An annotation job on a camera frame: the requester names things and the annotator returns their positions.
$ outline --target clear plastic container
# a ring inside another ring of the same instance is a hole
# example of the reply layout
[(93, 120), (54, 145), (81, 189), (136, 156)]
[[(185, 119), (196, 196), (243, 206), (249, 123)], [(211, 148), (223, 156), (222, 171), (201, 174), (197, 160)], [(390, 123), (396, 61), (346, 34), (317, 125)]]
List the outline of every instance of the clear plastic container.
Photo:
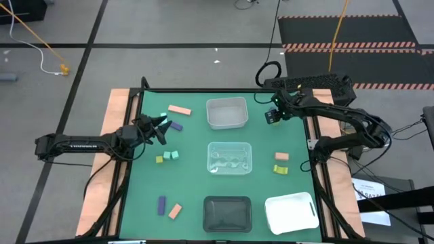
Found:
[(233, 129), (249, 119), (245, 98), (219, 98), (206, 102), (206, 115), (211, 129)]
[(252, 171), (252, 146), (247, 142), (211, 142), (207, 167), (211, 174), (248, 174)]

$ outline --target white paper sign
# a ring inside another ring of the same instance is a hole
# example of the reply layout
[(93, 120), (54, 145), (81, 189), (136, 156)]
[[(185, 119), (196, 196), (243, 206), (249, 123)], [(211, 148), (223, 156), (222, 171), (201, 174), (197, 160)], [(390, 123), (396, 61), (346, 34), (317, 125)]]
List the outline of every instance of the white paper sign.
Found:
[[(354, 187), (365, 195), (367, 198), (379, 197), (386, 195), (384, 186), (377, 182), (367, 180), (353, 179)], [(354, 191), (357, 200), (364, 200), (365, 197), (361, 196), (358, 192)], [(390, 216), (384, 211), (361, 213), (361, 221), (365, 223), (381, 224), (385, 226), (391, 225)]]

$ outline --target white plastic container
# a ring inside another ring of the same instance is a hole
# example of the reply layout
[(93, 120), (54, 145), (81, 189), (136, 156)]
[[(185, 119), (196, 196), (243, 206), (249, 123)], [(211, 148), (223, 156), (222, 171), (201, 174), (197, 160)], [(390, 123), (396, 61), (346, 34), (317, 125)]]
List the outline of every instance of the white plastic container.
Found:
[(307, 192), (270, 197), (265, 201), (265, 213), (274, 235), (319, 226), (315, 204)]
[(245, 98), (219, 98), (206, 102), (206, 115), (211, 129), (233, 129), (249, 119)]
[(211, 142), (207, 168), (216, 175), (248, 174), (252, 171), (252, 146), (247, 142)]

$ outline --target white cable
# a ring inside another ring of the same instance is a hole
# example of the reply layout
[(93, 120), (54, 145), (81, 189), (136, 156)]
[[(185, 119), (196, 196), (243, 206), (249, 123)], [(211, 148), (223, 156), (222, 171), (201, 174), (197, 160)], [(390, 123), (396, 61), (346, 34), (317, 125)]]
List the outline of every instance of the white cable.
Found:
[[(10, 10), (11, 10), (11, 13), (15, 14), (15, 13), (14, 13), (14, 8), (12, 7), (12, 2), (11, 2), (11, 0), (8, 0), (8, 1), (9, 1), (9, 8), (10, 8)], [(31, 47), (37, 49), (37, 50), (41, 53), (41, 65), (40, 65), (40, 67), (41, 67), (41, 70), (42, 70), (43, 72), (45, 72), (45, 73), (47, 73), (47, 74), (50, 74), (50, 75), (61, 75), (60, 72), (49, 72), (49, 71), (46, 71), (45, 69), (43, 69), (43, 67), (42, 67), (42, 64), (43, 64), (43, 52), (42, 52), (41, 48), (36, 47), (35, 45), (32, 45), (32, 44), (27, 43), (27, 42), (25, 42), (25, 41), (17, 40), (17, 39), (15, 39), (15, 38), (12, 36), (12, 31), (14, 30), (14, 23), (15, 23), (15, 18), (14, 18), (14, 16), (12, 16), (11, 28), (9, 29), (9, 36), (11, 37), (11, 39), (14, 40), (14, 41), (16, 41), (16, 42), (19, 42), (19, 43), (23, 43), (23, 44), (29, 45), (29, 46), (31, 46)]]

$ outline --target orange block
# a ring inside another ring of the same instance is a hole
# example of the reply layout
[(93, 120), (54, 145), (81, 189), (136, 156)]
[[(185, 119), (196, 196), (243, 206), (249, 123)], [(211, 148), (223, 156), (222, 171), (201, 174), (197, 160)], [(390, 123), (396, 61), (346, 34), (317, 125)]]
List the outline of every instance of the orange block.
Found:
[(181, 108), (181, 107), (174, 106), (174, 105), (169, 105), (169, 111), (175, 112), (175, 113), (182, 113), (184, 115), (190, 115), (191, 114), (191, 109)]
[(280, 161), (290, 160), (290, 155), (286, 152), (276, 152), (275, 159)]
[(175, 204), (174, 208), (169, 213), (169, 217), (174, 220), (176, 216), (179, 214), (179, 211), (181, 211), (181, 209), (182, 209), (181, 205)]

